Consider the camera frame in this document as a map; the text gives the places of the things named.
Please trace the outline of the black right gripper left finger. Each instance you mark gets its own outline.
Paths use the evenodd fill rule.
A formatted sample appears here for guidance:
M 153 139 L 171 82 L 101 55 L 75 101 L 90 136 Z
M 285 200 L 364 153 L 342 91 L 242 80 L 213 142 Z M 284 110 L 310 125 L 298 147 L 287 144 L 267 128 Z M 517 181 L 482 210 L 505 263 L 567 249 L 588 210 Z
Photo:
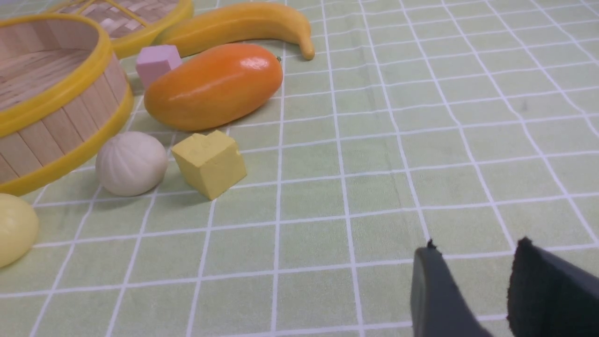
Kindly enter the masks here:
M 414 253 L 411 322 L 415 337 L 490 337 L 469 309 L 432 240 Z

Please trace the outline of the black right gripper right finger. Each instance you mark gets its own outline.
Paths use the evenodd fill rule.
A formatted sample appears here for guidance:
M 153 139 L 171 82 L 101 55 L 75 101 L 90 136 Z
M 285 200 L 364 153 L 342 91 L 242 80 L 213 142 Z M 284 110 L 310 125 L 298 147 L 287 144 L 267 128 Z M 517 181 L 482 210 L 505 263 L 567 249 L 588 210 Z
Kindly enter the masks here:
M 524 237 L 512 263 L 507 320 L 516 337 L 596 337 L 598 277 Z

